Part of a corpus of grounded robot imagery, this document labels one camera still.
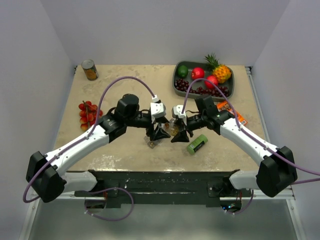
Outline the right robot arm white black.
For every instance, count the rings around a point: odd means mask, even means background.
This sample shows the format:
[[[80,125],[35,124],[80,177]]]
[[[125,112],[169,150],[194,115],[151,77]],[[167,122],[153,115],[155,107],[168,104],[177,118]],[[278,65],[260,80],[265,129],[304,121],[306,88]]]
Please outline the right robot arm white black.
[[[279,148],[239,123],[227,110],[218,110],[213,99],[203,95],[195,99],[198,114],[188,117],[183,105],[172,108],[178,133],[171,140],[188,142],[195,130],[208,128],[242,149],[258,166],[257,171],[232,171],[222,183],[223,192],[230,197],[241,189],[261,190],[268,197],[275,197],[298,179],[293,152],[286,146]]]

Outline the amber pill bottle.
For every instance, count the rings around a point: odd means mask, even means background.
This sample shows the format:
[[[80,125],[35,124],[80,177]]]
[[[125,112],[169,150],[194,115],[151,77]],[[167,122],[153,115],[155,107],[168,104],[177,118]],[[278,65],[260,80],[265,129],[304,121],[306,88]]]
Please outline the amber pill bottle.
[[[169,122],[163,123],[161,128],[172,137],[176,136],[179,132],[179,126],[175,124],[175,119],[171,119]]]

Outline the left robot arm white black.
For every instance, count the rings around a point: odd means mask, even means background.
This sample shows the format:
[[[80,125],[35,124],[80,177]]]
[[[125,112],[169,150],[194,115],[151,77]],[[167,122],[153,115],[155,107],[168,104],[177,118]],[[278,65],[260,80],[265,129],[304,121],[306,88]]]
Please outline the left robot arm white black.
[[[122,136],[128,127],[145,129],[151,141],[169,138],[160,127],[167,121],[166,107],[157,97],[152,99],[149,110],[143,112],[139,98],[125,94],[115,107],[97,120],[96,125],[79,137],[47,154],[33,153],[26,173],[28,186],[43,202],[51,202],[72,185],[63,176],[79,160]]]

